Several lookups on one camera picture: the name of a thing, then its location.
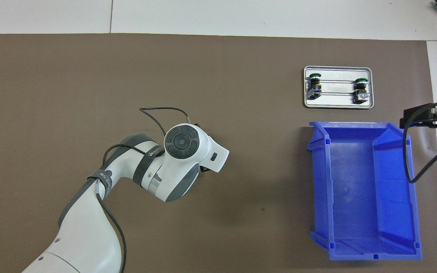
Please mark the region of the brown table mat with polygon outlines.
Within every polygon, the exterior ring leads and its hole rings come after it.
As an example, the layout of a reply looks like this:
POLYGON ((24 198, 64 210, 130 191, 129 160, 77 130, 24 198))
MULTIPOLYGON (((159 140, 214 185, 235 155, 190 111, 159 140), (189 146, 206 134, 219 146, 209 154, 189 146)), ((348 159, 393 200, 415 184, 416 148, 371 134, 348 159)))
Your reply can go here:
POLYGON ((0 35, 0 273, 54 240, 64 206, 140 107, 186 111, 230 151, 165 203, 123 179, 105 201, 126 273, 437 273, 437 164, 416 183, 421 260, 331 261, 311 240, 311 121, 392 122, 432 101, 426 42, 174 35, 0 35), (306 66, 367 67, 371 109, 308 108, 306 66))

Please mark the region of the grey metal tray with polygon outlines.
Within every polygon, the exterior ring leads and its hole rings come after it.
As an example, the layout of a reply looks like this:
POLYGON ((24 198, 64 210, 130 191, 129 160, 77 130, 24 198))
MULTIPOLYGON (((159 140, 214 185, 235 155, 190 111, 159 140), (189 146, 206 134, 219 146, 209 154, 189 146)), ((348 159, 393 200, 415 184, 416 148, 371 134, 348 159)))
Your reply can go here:
POLYGON ((374 107, 373 74, 370 68, 310 65, 305 67, 303 75, 303 102, 308 108, 371 109, 374 107), (315 100, 307 100, 307 90, 310 88, 309 76, 312 73, 321 74, 321 96, 315 100), (353 103, 354 82, 358 78, 369 80, 366 85, 369 100, 362 104, 353 103))

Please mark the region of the blue plastic storage bin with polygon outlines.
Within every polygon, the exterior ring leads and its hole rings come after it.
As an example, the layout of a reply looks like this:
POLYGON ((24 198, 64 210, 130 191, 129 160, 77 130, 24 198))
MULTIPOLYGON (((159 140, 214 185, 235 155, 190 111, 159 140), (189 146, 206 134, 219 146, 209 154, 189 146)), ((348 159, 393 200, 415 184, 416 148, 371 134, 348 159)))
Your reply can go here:
POLYGON ((312 240, 330 260, 420 260, 415 185, 403 130, 390 122, 312 121, 312 240))

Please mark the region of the green push button switch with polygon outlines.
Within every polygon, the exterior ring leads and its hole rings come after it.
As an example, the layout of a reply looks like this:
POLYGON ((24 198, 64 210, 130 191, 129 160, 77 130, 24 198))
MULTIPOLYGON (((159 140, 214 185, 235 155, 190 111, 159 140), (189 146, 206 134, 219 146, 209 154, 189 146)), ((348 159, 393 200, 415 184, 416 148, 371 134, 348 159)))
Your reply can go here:
POLYGON ((369 82, 367 78, 358 78, 354 82, 353 103, 362 104, 369 100, 369 93, 366 90, 366 85, 369 82))
POLYGON ((309 75, 310 88, 307 90, 307 100, 315 100, 322 95, 321 76, 320 73, 312 73, 309 75))

